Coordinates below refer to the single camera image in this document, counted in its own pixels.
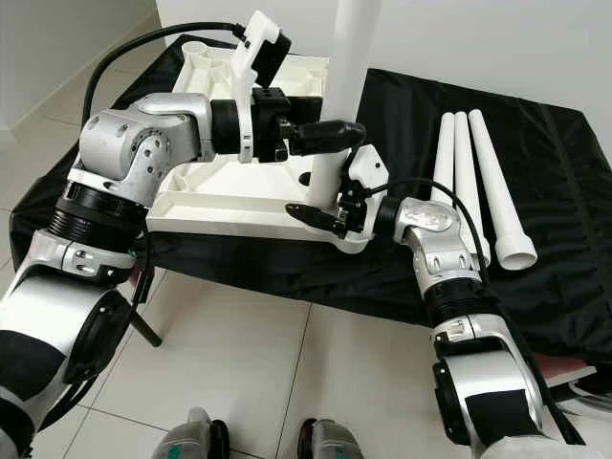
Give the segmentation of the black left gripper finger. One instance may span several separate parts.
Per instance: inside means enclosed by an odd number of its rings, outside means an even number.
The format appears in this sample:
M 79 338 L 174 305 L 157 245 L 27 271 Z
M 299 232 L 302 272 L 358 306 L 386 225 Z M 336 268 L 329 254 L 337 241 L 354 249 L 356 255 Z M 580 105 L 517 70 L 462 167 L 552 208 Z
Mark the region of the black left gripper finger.
M 325 120 L 290 128 L 290 156 L 319 156 L 358 148 L 366 139 L 366 127 L 354 121 Z

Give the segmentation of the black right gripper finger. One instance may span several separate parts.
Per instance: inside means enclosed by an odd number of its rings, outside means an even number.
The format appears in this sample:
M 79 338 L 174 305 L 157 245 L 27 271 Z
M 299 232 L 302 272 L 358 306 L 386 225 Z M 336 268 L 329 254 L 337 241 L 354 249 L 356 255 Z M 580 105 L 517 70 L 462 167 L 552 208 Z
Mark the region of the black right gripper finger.
M 345 235 L 345 224 L 320 208 L 311 206 L 292 206 L 292 217 L 317 230 L 333 233 L 336 236 Z

